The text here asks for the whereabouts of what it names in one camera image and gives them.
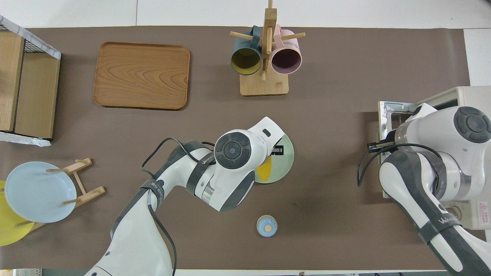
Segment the light green plate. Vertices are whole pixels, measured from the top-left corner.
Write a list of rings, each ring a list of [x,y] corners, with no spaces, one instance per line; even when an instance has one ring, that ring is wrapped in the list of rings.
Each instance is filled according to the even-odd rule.
[[[255,170],[255,182],[261,185],[277,182],[290,171],[293,165],[294,150],[289,136],[284,135],[277,145],[284,145],[284,155],[272,155],[272,171],[266,181],[261,181]]]

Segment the yellow corn cob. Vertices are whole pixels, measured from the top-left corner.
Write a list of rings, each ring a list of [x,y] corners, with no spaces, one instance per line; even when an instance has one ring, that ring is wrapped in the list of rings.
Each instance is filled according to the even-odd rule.
[[[256,173],[261,181],[268,180],[272,171],[272,156],[268,156],[265,162],[256,169]]]

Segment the cream toaster oven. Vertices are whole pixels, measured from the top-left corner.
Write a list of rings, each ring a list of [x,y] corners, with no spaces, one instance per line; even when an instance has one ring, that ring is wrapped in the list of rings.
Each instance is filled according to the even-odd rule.
[[[437,110],[466,105],[484,112],[491,120],[491,86],[457,86],[425,100]],[[484,151],[484,172],[486,182],[482,192],[465,201],[446,200],[442,204],[456,211],[463,227],[472,230],[491,230],[491,143]]]

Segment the wooden mug rack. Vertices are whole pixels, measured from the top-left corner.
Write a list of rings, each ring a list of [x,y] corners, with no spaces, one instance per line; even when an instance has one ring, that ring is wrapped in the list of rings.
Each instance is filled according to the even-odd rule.
[[[252,75],[239,74],[240,93],[242,96],[265,96],[265,95],[284,95],[289,91],[289,74],[279,74],[271,64],[273,34],[277,25],[277,9],[272,7],[273,0],[269,0],[268,7],[265,9],[265,20],[263,28],[260,28],[260,42],[262,43],[262,65],[261,68]],[[234,37],[252,39],[248,33],[231,32]],[[305,37],[305,33],[291,34],[281,37],[282,40]]]

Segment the brown table mat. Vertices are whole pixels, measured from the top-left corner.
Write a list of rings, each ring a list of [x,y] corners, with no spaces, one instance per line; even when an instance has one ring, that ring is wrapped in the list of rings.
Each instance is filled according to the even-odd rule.
[[[450,29],[294,28],[303,63],[283,96],[243,97],[230,66],[237,27],[46,28],[31,32],[62,53],[54,141],[49,147],[0,143],[0,180],[26,161],[80,174],[106,193],[66,219],[0,247],[0,269],[89,269],[110,243],[118,214],[149,178],[142,162],[167,137],[216,142],[263,117],[295,147],[290,172],[255,185],[229,212],[183,187],[157,210],[185,269],[434,270],[439,260],[391,200],[382,197],[374,161],[361,187],[358,160],[377,138],[378,101],[419,102],[468,86],[464,33]],[[104,108],[93,100],[97,54],[108,41],[183,45],[191,54],[189,96],[179,111]],[[257,220],[276,219],[262,237]]]

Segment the pink mug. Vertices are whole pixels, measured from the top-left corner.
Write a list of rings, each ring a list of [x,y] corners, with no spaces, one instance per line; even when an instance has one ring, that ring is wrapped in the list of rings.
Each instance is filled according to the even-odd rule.
[[[297,38],[282,40],[281,37],[293,35],[291,30],[282,29],[279,24],[275,26],[272,43],[271,64],[279,74],[292,74],[302,64],[302,55]]]

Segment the dark blue mug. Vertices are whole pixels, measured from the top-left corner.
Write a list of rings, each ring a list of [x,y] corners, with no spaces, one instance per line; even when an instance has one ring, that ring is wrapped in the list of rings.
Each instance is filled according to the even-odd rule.
[[[252,39],[236,37],[231,56],[232,68],[241,75],[252,75],[262,65],[262,43],[260,42],[260,28],[253,26],[248,35]]]

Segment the wooden serving tray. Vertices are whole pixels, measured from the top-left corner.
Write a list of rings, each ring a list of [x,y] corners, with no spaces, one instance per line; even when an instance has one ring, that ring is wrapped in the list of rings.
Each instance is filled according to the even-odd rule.
[[[180,45],[105,42],[93,100],[107,108],[180,110],[188,99],[190,55]]]

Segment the wooden plate rack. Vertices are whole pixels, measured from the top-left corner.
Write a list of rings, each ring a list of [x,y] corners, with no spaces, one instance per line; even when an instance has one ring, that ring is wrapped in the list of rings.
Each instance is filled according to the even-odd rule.
[[[65,168],[57,167],[56,169],[46,170],[47,172],[65,172],[72,179],[73,183],[75,184],[75,188],[77,191],[77,198],[75,200],[63,202],[64,205],[74,202],[75,208],[76,208],[76,207],[83,205],[84,203],[87,203],[88,201],[90,201],[92,199],[95,199],[97,196],[100,196],[105,192],[105,188],[102,186],[97,187],[96,189],[87,191],[85,189],[84,185],[81,183],[81,179],[80,179],[80,176],[78,175],[78,172],[81,169],[86,168],[91,164],[92,164],[92,161],[90,158],[76,159],[74,164],[69,165]]]

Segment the light blue plate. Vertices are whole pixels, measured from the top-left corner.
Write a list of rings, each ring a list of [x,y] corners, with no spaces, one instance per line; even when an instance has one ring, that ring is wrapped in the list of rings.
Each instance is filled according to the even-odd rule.
[[[77,191],[65,172],[47,172],[55,165],[29,161],[8,175],[5,197],[9,206],[22,218],[33,222],[53,223],[66,218],[75,208]]]

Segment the yellow plate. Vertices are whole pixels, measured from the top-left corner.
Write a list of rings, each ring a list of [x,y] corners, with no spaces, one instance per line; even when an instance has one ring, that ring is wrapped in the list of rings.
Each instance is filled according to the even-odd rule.
[[[6,246],[25,237],[35,225],[15,213],[5,197],[5,181],[0,181],[0,246]]]

